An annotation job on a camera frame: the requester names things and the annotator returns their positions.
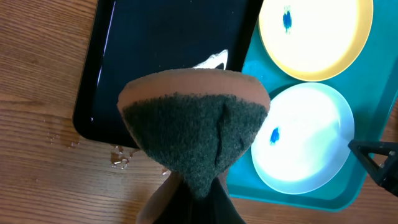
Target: blue paint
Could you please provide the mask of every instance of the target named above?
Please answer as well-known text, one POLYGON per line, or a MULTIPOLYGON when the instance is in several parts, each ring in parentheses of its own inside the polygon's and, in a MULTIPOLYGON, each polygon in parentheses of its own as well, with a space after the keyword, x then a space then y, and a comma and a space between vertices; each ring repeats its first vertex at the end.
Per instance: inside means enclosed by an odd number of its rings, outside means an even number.
POLYGON ((286 32, 292 27, 292 17, 290 16, 290 10, 287 10, 284 13, 284 26, 286 32))
POLYGON ((275 144, 279 140, 279 128, 275 128, 272 131, 271 138, 269 139, 269 143, 272 145, 275 144))

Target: yellow plate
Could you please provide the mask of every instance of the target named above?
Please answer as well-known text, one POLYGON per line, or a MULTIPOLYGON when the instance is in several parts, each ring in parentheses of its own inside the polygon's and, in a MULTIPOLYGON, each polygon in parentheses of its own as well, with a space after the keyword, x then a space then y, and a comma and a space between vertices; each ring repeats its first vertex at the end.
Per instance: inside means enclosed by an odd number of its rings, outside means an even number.
POLYGON ((264 0, 262 43, 290 76, 322 81, 348 68, 372 26, 373 0, 264 0))

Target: wood grain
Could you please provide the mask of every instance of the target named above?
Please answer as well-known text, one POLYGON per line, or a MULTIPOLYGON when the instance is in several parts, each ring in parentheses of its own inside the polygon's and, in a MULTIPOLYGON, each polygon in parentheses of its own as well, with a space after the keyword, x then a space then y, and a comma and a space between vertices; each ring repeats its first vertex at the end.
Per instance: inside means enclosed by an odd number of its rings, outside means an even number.
MULTIPOLYGON (((0 223, 134 223, 166 178, 141 152, 127 169, 112 168, 113 146, 83 139, 72 126, 95 6, 0 0, 0 223)), ((383 140, 398 141, 398 103, 383 140)), ((233 202, 247 223, 398 222, 398 198, 369 178, 338 213, 233 202)))

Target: black clamp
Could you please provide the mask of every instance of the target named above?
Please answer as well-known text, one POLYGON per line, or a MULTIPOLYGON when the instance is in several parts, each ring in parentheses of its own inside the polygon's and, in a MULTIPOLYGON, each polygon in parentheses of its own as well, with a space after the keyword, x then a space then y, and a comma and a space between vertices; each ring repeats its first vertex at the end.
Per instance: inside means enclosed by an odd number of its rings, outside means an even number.
POLYGON ((398 143, 352 140, 348 147, 377 185, 398 197, 398 143), (377 165, 369 154, 387 156, 377 165))

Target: scouring pad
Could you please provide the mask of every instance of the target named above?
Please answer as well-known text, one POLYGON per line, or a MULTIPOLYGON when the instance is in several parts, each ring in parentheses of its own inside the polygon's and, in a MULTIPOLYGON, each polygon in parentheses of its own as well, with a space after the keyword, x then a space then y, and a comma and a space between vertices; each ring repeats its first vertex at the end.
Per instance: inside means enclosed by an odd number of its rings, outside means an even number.
POLYGON ((137 145, 178 172, 195 198, 252 144, 270 100, 261 83, 238 72, 168 70, 134 80, 118 108, 137 145))

